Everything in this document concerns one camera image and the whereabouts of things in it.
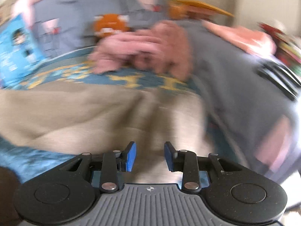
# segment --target gray fabric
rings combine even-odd
[[[106,13],[121,14],[118,0],[42,0],[34,4],[33,33],[49,58],[93,46],[94,16]],[[58,19],[58,34],[47,34],[42,23]]]
[[[255,73],[262,62],[259,57],[215,36],[199,22],[178,24],[186,28],[194,48],[195,83],[237,155],[242,151],[252,170],[283,182],[301,167],[299,103],[290,101],[276,86]],[[284,163],[273,173],[254,153],[282,115],[290,120],[293,138]]]
[[[199,156],[205,116],[197,94],[50,82],[28,91],[0,90],[0,135],[17,146],[67,154],[99,154],[137,143],[135,182],[177,182],[164,161],[165,141]]]
[[[142,8],[136,0],[120,0],[122,13],[129,16],[129,26],[135,29],[149,28],[154,23],[167,19],[167,0],[158,0],[160,12],[148,11]]]

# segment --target bed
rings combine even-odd
[[[254,73],[254,67],[262,59],[248,55],[215,36],[200,22],[177,22],[186,29],[194,52],[194,72],[187,83],[168,75],[157,76],[128,67],[103,75],[91,73],[87,55],[95,45],[91,28],[94,16],[127,14],[133,28],[149,27],[166,18],[166,0],[157,0],[163,8],[161,12],[137,8],[134,1],[42,0],[36,3],[32,32],[48,60],[12,89],[34,89],[48,82],[65,81],[124,85],[137,90],[159,88],[166,92],[192,92],[201,96],[209,113],[209,117],[202,120],[203,129],[213,141],[208,150],[237,161],[278,183],[299,169],[298,103],[286,99],[275,86]],[[45,22],[49,21],[52,21],[51,31],[46,30]],[[276,155],[273,161],[260,161],[257,155],[260,143],[283,115],[288,118],[292,130],[292,140],[284,158],[281,160]],[[0,139],[0,166],[15,171],[22,182],[73,155],[17,147],[3,137]],[[275,160],[278,161],[276,169],[272,166]]]

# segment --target gray ribbed plate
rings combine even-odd
[[[211,213],[199,196],[185,194],[175,184],[126,184],[120,192],[102,195],[81,218],[64,224],[75,225],[233,226]],[[33,224],[24,221],[19,226]]]

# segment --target cartoon character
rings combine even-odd
[[[37,62],[37,59],[33,53],[33,48],[30,41],[27,39],[25,32],[22,29],[18,29],[13,33],[13,46],[14,51],[20,51],[21,54],[29,61],[30,64]]]

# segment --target beige blanket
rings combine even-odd
[[[122,150],[135,141],[129,176],[136,182],[172,182],[165,141],[199,156],[212,151],[202,141],[199,96],[158,88],[51,82],[28,91],[0,90],[0,135],[17,146],[68,154]]]

